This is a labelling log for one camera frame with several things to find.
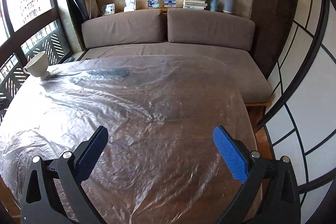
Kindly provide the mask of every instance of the brown sofa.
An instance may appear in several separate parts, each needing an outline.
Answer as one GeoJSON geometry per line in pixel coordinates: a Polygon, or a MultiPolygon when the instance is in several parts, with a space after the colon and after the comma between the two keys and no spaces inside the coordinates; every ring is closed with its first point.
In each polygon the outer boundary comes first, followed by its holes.
{"type": "Polygon", "coordinates": [[[252,21],[217,12],[138,10],[91,19],[82,24],[89,49],[83,59],[135,55],[202,55],[222,61],[223,77],[234,82],[246,104],[264,103],[272,93],[254,63],[252,21]]]}

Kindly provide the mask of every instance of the dark cabinet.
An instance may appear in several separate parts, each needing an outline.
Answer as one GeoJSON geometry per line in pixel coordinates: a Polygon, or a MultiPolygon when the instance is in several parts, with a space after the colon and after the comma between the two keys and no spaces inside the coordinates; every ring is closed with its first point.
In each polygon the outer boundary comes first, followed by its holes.
{"type": "Polygon", "coordinates": [[[251,20],[256,25],[256,31],[251,56],[266,79],[287,41],[296,3],[296,0],[253,0],[251,20]]]}

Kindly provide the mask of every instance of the blue canister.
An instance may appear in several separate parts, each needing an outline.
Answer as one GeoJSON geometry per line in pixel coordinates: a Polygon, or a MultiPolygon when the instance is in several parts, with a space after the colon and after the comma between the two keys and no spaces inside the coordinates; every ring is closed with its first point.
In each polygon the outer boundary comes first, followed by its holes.
{"type": "Polygon", "coordinates": [[[233,14],[235,0],[224,0],[223,12],[233,14]]]}
{"type": "Polygon", "coordinates": [[[218,0],[210,0],[210,11],[217,11],[218,0]]]}

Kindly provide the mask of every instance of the sofa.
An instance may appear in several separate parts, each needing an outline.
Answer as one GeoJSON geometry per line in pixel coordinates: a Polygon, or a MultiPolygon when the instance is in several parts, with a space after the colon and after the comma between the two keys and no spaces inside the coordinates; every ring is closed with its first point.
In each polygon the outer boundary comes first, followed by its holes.
{"type": "Polygon", "coordinates": [[[83,59],[137,55],[206,56],[226,65],[245,104],[269,101],[272,89],[249,54],[255,24],[206,10],[159,9],[118,13],[85,21],[83,59]]]}

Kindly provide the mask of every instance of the plastic table cover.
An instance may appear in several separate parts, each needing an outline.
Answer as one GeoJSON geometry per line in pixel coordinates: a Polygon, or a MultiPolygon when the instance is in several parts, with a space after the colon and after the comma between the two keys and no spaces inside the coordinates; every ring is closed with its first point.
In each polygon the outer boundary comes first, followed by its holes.
{"type": "MultiPolygon", "coordinates": [[[[248,113],[220,61],[112,57],[50,66],[22,85],[0,126],[0,173],[20,200],[35,155],[56,159],[99,125],[109,141],[82,183],[107,223],[215,223],[236,195],[213,141],[223,125],[256,150],[248,113]]],[[[64,208],[76,219],[58,180],[64,208]]],[[[261,191],[249,211],[256,212],[261,191]]]]}

